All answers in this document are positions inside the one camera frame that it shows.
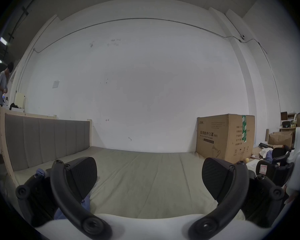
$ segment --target upholstered headboard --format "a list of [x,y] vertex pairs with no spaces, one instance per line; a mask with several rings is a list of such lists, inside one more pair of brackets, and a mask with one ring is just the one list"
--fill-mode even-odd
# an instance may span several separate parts
[[14,180],[15,171],[86,150],[91,124],[0,108],[0,150],[8,173]]

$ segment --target mattress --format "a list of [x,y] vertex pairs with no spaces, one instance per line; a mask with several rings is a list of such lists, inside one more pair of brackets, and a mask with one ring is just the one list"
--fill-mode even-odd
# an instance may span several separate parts
[[[197,153],[145,153],[99,147],[60,158],[96,160],[98,178],[90,193],[90,212],[129,218],[160,219],[208,214],[217,206],[202,182],[204,158]],[[38,168],[53,161],[15,172],[24,184]],[[241,211],[235,219],[244,220]]]

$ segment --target green label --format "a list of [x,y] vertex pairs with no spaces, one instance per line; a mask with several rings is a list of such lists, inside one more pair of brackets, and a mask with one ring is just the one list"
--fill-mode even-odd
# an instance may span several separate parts
[[247,142],[247,118],[245,115],[242,116],[242,140]]

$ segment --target black chair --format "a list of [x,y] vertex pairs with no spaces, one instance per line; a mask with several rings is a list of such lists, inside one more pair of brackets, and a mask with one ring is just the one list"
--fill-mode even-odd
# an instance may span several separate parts
[[256,175],[263,174],[272,182],[282,187],[289,179],[294,163],[287,163],[289,157],[289,147],[277,147],[272,151],[272,162],[260,160],[256,165]]

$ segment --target white wall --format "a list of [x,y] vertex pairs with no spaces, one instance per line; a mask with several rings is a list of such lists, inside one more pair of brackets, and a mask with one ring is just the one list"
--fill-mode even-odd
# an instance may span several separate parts
[[[247,44],[238,41],[240,35],[228,17],[213,8],[210,8],[209,11],[216,18],[226,36],[237,38],[231,37],[229,41],[236,54],[244,78],[245,90],[242,91],[246,92],[248,97],[248,114],[255,116],[254,142],[260,143],[264,141],[267,129],[267,106],[259,69]],[[227,14],[236,15],[232,10],[228,10]]]
[[278,0],[257,0],[244,16],[268,53],[281,111],[300,112],[300,31]]
[[[209,11],[190,4],[116,0],[46,29],[34,47],[39,51],[81,27],[127,17],[179,20],[224,35]],[[88,27],[34,52],[27,67],[19,89],[26,93],[26,112],[91,118],[93,145],[100,147],[194,151],[197,117],[249,113],[230,42],[180,23],[134,19]],[[52,89],[55,80],[59,87]]]
[[226,16],[233,24],[233,27],[235,26],[236,35],[240,33],[245,38],[245,40],[242,41],[247,42],[239,43],[236,41],[238,46],[241,47],[241,50],[244,50],[247,64],[250,65],[248,68],[253,83],[254,95],[256,97],[256,129],[259,129],[256,133],[256,143],[260,143],[260,141],[264,141],[265,139],[266,129],[269,129],[271,133],[276,132],[281,124],[276,83],[266,55],[257,43],[258,38],[253,31],[249,28],[247,23],[232,10],[228,10]]

